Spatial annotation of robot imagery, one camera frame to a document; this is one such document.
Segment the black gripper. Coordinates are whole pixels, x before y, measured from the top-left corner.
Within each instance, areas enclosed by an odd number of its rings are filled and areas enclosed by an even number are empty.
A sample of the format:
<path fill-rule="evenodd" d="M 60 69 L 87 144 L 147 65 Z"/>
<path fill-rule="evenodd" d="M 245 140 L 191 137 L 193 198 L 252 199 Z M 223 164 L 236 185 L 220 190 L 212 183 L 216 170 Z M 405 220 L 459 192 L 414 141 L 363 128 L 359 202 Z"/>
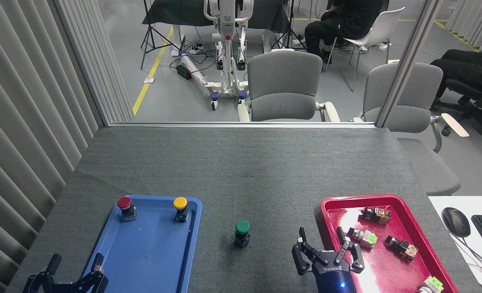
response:
<path fill-rule="evenodd" d="M 104 259 L 102 254 L 96 254 L 89 273 L 76 284 L 56 284 L 53 276 L 61 263 L 61 256 L 53 254 L 45 271 L 29 276 L 23 292 L 38 293 L 41 288 L 44 293 L 104 293 L 109 283 L 103 273 Z"/>
<path fill-rule="evenodd" d="M 340 251 L 318 251 L 307 243 L 305 230 L 299 228 L 299 238 L 292 247 L 292 257 L 299 275 L 312 270 L 319 293 L 354 293 L 354 282 L 350 270 L 361 273 L 365 269 L 360 245 L 345 239 L 341 226 L 337 227 L 337 237 L 342 245 Z M 345 258 L 349 251 L 353 263 L 351 268 Z"/>

